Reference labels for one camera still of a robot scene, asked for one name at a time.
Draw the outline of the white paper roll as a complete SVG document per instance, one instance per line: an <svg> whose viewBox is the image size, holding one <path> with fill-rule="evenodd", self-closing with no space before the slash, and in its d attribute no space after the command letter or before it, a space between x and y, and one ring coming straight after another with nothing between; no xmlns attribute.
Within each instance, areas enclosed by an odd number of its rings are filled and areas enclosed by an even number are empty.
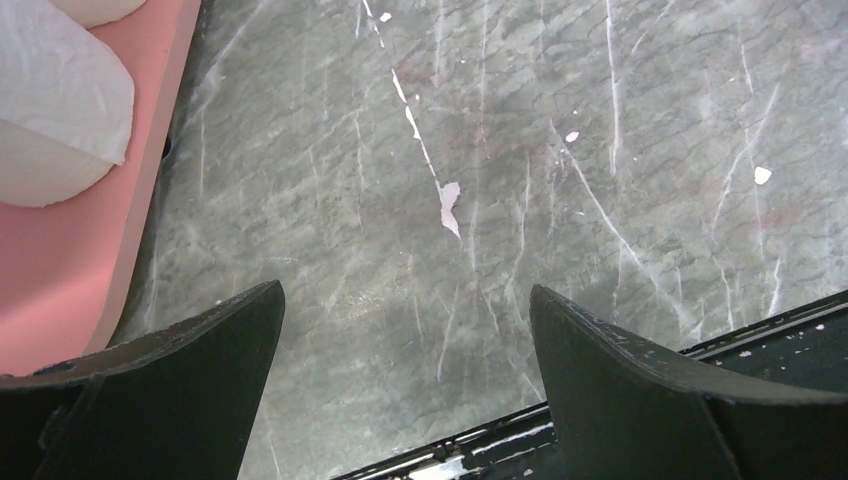
<svg viewBox="0 0 848 480"><path fill-rule="evenodd" d="M62 202L122 165L134 100L112 49L51 2L2 2L2 203Z"/></svg>
<svg viewBox="0 0 848 480"><path fill-rule="evenodd" d="M123 19L146 3L146 0L51 0L61 12L89 29Z"/></svg>

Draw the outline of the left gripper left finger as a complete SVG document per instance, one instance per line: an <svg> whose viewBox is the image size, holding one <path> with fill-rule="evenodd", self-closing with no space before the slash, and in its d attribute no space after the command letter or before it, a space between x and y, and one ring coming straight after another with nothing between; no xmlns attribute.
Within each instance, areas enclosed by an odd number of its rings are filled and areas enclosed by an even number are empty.
<svg viewBox="0 0 848 480"><path fill-rule="evenodd" d="M194 317L1 378L5 479L234 479L285 294L258 284Z"/></svg>

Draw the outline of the pink three-tier shelf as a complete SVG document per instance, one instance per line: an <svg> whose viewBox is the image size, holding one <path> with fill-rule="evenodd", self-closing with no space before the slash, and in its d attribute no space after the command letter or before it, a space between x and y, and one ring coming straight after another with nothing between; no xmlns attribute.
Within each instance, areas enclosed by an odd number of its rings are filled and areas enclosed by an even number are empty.
<svg viewBox="0 0 848 480"><path fill-rule="evenodd" d="M125 163L80 195L1 209L1 370L27 375L104 349L121 317L199 14L148 1L93 33L136 85Z"/></svg>

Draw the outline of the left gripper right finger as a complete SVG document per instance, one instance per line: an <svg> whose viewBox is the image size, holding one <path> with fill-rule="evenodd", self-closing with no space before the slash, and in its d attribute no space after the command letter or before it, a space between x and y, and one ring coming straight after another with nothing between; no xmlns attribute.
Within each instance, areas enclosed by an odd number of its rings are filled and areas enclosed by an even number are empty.
<svg viewBox="0 0 848 480"><path fill-rule="evenodd" d="M530 320L563 479L843 479L846 317L676 352L535 285Z"/></svg>

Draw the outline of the white paper roll bottom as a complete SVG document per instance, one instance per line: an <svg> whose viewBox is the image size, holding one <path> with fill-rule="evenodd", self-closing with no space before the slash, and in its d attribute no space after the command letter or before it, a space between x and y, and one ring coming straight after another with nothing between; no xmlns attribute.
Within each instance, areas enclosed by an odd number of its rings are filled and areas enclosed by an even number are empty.
<svg viewBox="0 0 848 480"><path fill-rule="evenodd" d="M2 203L62 202L122 165L134 100L112 49L51 2L2 2Z"/></svg>

